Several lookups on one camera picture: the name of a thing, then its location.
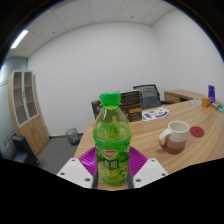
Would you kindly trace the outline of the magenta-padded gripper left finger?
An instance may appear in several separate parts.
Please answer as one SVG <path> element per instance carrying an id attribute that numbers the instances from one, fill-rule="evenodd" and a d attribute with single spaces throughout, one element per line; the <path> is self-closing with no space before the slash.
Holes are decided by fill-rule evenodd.
<path id="1" fill-rule="evenodd" d="M 79 158 L 70 158 L 57 175 L 83 188 L 96 189 L 99 175 L 95 148 Z"/>

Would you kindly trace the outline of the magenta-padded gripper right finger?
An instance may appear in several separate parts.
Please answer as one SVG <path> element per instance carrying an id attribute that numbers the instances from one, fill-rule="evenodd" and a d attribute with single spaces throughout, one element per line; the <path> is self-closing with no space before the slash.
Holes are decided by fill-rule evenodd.
<path id="1" fill-rule="evenodd" d="M 127 177 L 129 189 L 141 188 L 167 175 L 157 159 L 148 159 L 134 147 L 130 148 Z"/>

